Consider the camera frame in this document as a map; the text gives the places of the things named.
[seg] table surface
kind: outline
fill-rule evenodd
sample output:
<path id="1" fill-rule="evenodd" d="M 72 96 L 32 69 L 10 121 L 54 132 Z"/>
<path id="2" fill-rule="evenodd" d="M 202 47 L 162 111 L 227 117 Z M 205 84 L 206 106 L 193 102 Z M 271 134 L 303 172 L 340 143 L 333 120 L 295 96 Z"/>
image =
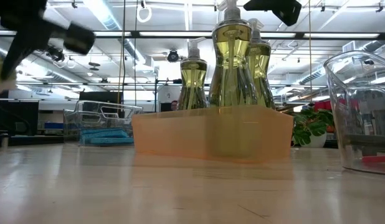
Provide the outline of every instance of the table surface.
<path id="1" fill-rule="evenodd" d="M 45 145 L 0 153 L 0 224 L 385 223 L 385 176 L 336 149 L 239 165 Z"/>

